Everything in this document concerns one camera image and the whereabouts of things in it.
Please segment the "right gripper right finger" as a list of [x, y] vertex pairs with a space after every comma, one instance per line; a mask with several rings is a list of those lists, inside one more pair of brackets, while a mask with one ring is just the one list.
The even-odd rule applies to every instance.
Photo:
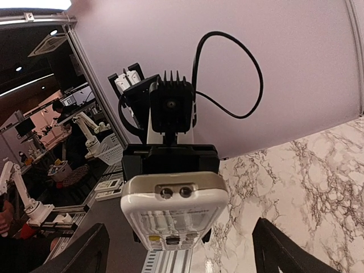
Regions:
[[252, 236], [257, 272], [337, 272], [265, 218], [257, 220]]

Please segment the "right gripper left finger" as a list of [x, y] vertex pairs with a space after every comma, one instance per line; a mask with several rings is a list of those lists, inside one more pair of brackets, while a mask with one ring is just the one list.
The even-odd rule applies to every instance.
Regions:
[[109, 244], [106, 226], [96, 223], [62, 253], [34, 272], [106, 272]]

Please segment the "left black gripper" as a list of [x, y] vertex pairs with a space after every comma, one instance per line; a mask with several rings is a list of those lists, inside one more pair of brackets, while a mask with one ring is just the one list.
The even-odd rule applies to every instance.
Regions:
[[[218, 174], [219, 166], [217, 150], [212, 145], [131, 144], [124, 150], [122, 158], [125, 184], [138, 175], [201, 171]], [[209, 242], [211, 233], [212, 228], [200, 242]]]

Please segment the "grey remote control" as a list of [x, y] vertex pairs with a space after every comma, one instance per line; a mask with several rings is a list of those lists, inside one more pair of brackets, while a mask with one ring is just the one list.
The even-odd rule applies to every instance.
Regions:
[[223, 178], [208, 171], [138, 175], [122, 190], [121, 210], [149, 251], [194, 248], [229, 201]]

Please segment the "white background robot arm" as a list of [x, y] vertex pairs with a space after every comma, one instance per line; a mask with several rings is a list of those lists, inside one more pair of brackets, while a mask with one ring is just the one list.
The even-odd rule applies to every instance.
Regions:
[[100, 122], [96, 124], [90, 117], [88, 117], [83, 111], [76, 114], [72, 121], [77, 124], [82, 133], [86, 137], [85, 146], [88, 150], [88, 153], [85, 155], [86, 159], [90, 159], [95, 157], [97, 154], [97, 150], [100, 146], [100, 141], [97, 139], [97, 134], [108, 131], [111, 129], [109, 124], [105, 124], [104, 122]]

